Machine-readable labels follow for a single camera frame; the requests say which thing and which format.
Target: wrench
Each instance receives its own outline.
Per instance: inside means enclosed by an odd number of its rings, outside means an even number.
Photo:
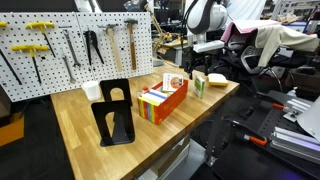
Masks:
[[[71,74],[71,71],[70,71],[70,68],[69,68],[69,65],[68,65],[68,61],[67,61],[67,56],[64,54],[62,49],[61,49],[61,56],[62,56],[62,59],[63,59],[64,63],[66,64],[66,67],[67,67],[67,70],[68,70],[68,73],[69,73],[69,77],[70,77],[70,82],[72,84],[76,83],[76,80],[72,77],[72,74]]]
[[[73,67],[76,67],[78,66],[79,68],[81,67],[81,64],[78,62],[77,60],[77,57],[76,57],[76,54],[74,53],[74,50],[73,50],[73,47],[72,47],[72,44],[71,44],[71,41],[70,41],[70,37],[69,37],[69,32],[67,29],[64,29],[63,30],[63,34],[64,34],[64,37],[66,38],[67,42],[68,42],[68,46],[69,46],[69,49],[71,51],[71,54],[72,54],[72,57],[73,57],[73,60],[74,60],[74,63],[73,63]]]

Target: black metal bookend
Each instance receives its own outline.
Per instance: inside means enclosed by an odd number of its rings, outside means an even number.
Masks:
[[[119,88],[123,92],[123,97],[125,100],[130,102],[132,106],[130,86],[128,79],[115,79],[115,80],[105,80],[100,82],[100,87],[105,101],[112,101],[111,90],[113,88]]]
[[[129,101],[98,102],[93,103],[91,108],[102,138],[100,146],[126,144],[134,141],[135,133]],[[115,123],[112,136],[105,119],[106,115],[111,112],[114,112],[113,122]]]

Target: white pegboard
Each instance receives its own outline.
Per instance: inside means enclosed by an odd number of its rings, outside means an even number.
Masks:
[[[95,69],[94,77],[96,80],[128,78],[153,73],[152,67],[152,41],[150,33],[150,14],[149,13],[77,13],[78,21],[82,33],[91,30],[97,34],[98,46],[105,61],[100,62],[96,51],[91,46],[92,67]],[[132,70],[130,54],[130,35],[126,23],[128,18],[138,21],[133,25],[133,37],[137,60],[137,69]],[[114,28],[114,41],[118,47],[123,71],[117,72],[116,63],[113,57],[110,44],[110,37],[105,28],[108,24],[118,24]]]
[[[137,70],[131,69],[129,48],[129,33],[124,25],[124,19],[136,18],[138,24],[134,26],[134,37],[137,54]],[[15,77],[0,56],[1,86],[12,102],[40,97],[52,93],[80,88],[81,84],[90,80],[106,80],[128,78],[150,74],[153,72],[151,61],[150,17],[148,13],[0,13],[0,21],[7,22],[7,28],[0,28],[0,48],[4,52],[11,66],[19,76],[23,85],[19,85]],[[27,23],[45,21],[55,24],[54,28],[46,29],[47,37],[56,58],[50,51],[36,52],[36,61],[42,84],[38,83],[32,59],[28,52],[13,52],[16,45],[47,45],[39,29],[25,29]],[[114,31],[114,37],[123,65],[123,71],[117,72],[113,60],[109,37],[104,29],[97,25],[118,23],[120,26]],[[74,60],[67,41],[62,34],[63,28],[68,27],[70,39],[81,68],[72,67]],[[84,43],[83,32],[90,27],[98,37],[99,49],[105,64],[102,65],[95,50],[92,50],[92,63],[95,71],[89,71],[89,61]],[[69,67],[75,84],[69,82],[69,75],[61,58],[63,49],[69,61]]]

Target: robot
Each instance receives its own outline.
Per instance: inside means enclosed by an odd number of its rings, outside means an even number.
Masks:
[[[204,73],[207,76],[213,56],[207,52],[223,48],[224,42],[220,40],[207,42],[206,33],[221,29],[227,21],[228,14],[221,0],[194,0],[190,6],[187,0],[186,7],[188,9],[182,20],[182,27],[187,26],[188,29],[188,52],[186,53],[189,59],[186,60],[184,70],[189,74],[189,79],[192,79],[192,71],[198,66],[205,66]],[[183,47],[183,39],[181,38],[181,47]]]

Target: yellow handle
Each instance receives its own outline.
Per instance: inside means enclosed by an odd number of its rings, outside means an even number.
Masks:
[[[54,27],[52,22],[33,22],[26,24],[26,29],[40,28],[42,34],[44,34],[45,27]]]
[[[39,46],[39,45],[21,45],[21,46],[12,46],[12,51],[26,51],[28,50],[31,57],[34,57],[34,50],[37,51],[47,51],[49,50],[48,46]]]
[[[0,27],[7,27],[7,23],[6,22],[0,22]]]

